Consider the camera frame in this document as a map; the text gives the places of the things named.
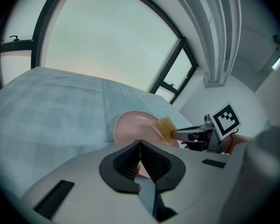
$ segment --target light blue bedsheet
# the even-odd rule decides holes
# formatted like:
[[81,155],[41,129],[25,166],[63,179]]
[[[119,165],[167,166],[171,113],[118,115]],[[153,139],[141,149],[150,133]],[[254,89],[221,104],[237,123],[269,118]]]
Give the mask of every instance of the light blue bedsheet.
[[131,110],[191,124],[164,98],[97,77],[37,67],[0,91],[0,183],[21,197],[67,160],[114,145]]

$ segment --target white surface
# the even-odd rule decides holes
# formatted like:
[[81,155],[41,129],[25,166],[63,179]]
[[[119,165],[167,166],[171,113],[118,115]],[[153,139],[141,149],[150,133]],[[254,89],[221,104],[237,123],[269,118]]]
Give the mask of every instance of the white surface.
[[185,88],[182,90],[180,95],[177,97],[175,102],[172,104],[172,106],[180,110],[180,108],[185,104],[185,102],[188,100],[190,95],[194,92],[196,87],[201,83],[203,76],[205,74],[206,70],[198,67],[194,74],[192,75],[189,82],[186,84]]
[[169,73],[166,75],[166,82],[174,84],[175,89],[179,89],[183,81],[187,78],[189,70],[192,68],[191,62],[184,50],[180,52]]
[[213,187],[213,184],[220,179],[224,171],[222,168],[204,165],[202,161],[211,159],[228,162],[230,160],[230,157],[227,155],[183,150],[181,148],[162,146],[156,143],[153,143],[153,145],[177,156],[186,166],[186,173],[177,187],[173,190],[161,193],[164,205],[172,208],[179,214],[191,205],[195,205],[195,202],[202,198],[208,190]]
[[[226,199],[228,198],[230,192],[232,191],[232,188],[235,185],[235,182],[237,180],[237,176],[239,171],[242,167],[242,159],[243,155],[245,153],[246,144],[237,145],[235,149],[233,150],[233,154],[228,157],[228,161],[223,169],[221,169],[221,173],[218,175],[214,175],[214,172],[218,172],[216,167],[206,165],[210,169],[210,176],[203,177],[203,172],[194,174],[195,169],[192,168],[193,166],[189,166],[187,170],[191,171],[192,176],[189,176],[189,183],[190,185],[186,186],[187,183],[185,183],[185,188],[181,188],[181,185],[177,186],[175,189],[175,192],[178,194],[184,193],[184,195],[180,195],[180,199],[177,200],[179,203],[182,201],[186,201],[185,195],[195,195],[197,198],[194,200],[194,202],[191,205],[184,205],[184,210],[182,212],[179,212],[178,215],[176,215],[174,218],[170,218],[168,221],[164,222],[165,224],[182,224],[186,223],[189,220],[192,220],[194,223],[199,224],[209,224],[209,223],[220,223],[220,217],[222,215],[222,209],[224,207],[224,204],[226,203]],[[211,153],[207,152],[195,152],[200,155],[207,155]],[[196,186],[197,183],[193,182],[193,180],[198,180],[201,182],[201,186]],[[189,190],[190,188],[196,186],[197,190],[202,191],[201,195],[198,194],[197,191],[188,192],[184,190]],[[169,203],[173,203],[172,198],[176,199],[176,196],[165,196],[167,192],[162,194],[162,198],[164,201],[164,204],[166,205],[165,198],[168,198]]]
[[3,86],[31,68],[31,50],[0,53]]
[[269,75],[255,92],[271,125],[280,125],[280,67]]
[[100,176],[103,158],[122,147],[111,146],[69,160],[33,186],[23,197],[24,203],[35,207],[56,183],[67,180],[75,185],[51,219],[56,224],[88,224],[90,220],[92,223],[157,224],[137,194],[116,192]]
[[157,90],[157,92],[155,94],[162,96],[168,102],[170,102],[172,100],[172,98],[174,97],[174,93],[164,89],[161,86],[158,88],[158,90]]
[[241,0],[242,30],[239,49],[232,75],[254,92],[280,57],[280,45],[273,35],[280,38],[280,24],[263,0]]
[[243,124],[238,134],[250,137],[258,134],[268,119],[267,114],[255,93],[233,76],[225,87],[205,88],[200,81],[179,111],[192,125],[201,125],[205,114],[212,114],[229,101]]
[[52,25],[42,66],[144,91],[177,41],[163,19],[139,0],[67,0]]
[[4,42],[11,35],[32,35],[43,5],[47,0],[18,0],[7,20]]

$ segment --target yellow sponge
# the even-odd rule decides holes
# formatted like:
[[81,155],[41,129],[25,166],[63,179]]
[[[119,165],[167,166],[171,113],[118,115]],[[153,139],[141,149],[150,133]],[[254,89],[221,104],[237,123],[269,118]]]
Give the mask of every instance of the yellow sponge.
[[172,142],[172,136],[171,136],[171,132],[176,130],[175,125],[173,124],[171,118],[164,117],[160,120],[158,120],[155,123],[155,126],[157,127],[157,129],[160,131],[160,133],[162,134],[164,140],[168,143]]

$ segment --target white wall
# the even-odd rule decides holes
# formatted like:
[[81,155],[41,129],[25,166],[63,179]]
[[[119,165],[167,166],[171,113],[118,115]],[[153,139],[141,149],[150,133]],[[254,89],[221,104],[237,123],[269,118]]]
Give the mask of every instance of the white wall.
[[205,114],[214,113],[229,101],[243,123],[238,134],[250,137],[258,134],[268,119],[266,112],[255,93],[233,76],[225,87],[205,88],[203,81],[198,81],[180,113],[192,125],[201,125]]
[[32,36],[37,19],[46,1],[17,0],[5,26],[4,42],[13,40],[14,37],[9,38],[11,35]]
[[42,66],[149,90],[177,41],[161,17],[140,0],[61,4],[46,33]]
[[272,125],[280,126],[280,67],[255,92]]
[[200,84],[202,81],[204,74],[206,70],[198,67],[196,71],[194,72],[193,76],[185,86],[185,88],[182,90],[181,94],[177,97],[175,102],[172,104],[172,106],[180,110],[182,106],[185,104],[185,102],[188,100],[188,98],[191,96],[191,94],[194,92],[196,87]]

